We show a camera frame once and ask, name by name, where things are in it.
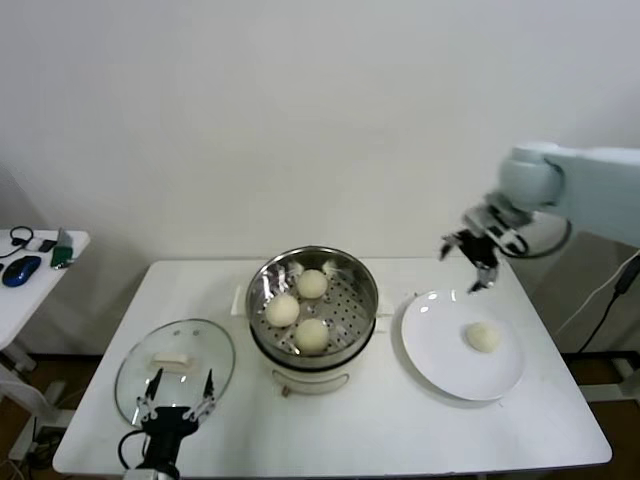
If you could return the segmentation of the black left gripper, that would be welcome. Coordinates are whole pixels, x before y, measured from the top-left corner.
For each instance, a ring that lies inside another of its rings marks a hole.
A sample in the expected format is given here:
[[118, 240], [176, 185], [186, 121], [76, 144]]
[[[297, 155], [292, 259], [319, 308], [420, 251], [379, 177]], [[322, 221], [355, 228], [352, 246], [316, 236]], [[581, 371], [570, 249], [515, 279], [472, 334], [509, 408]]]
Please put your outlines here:
[[201, 401], [190, 414], [189, 407], [158, 407], [155, 397], [159, 389], [163, 368], [147, 384], [143, 396], [138, 396], [137, 419], [142, 431], [149, 437], [142, 469], [175, 469], [182, 441], [198, 430], [198, 421], [205, 420], [215, 409], [215, 385], [213, 371], [209, 370]]

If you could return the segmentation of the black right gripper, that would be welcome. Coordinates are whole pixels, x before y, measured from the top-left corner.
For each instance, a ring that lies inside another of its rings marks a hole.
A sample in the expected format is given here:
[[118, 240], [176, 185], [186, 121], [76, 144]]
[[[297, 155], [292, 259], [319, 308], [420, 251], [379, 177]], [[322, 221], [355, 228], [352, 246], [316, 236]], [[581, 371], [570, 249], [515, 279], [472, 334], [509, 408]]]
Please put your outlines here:
[[468, 288], [468, 294], [490, 289], [498, 278], [496, 249], [506, 233], [506, 224], [493, 206], [476, 206], [462, 217], [463, 230], [442, 237], [439, 260], [444, 261], [454, 250], [459, 251], [477, 266], [477, 278]]

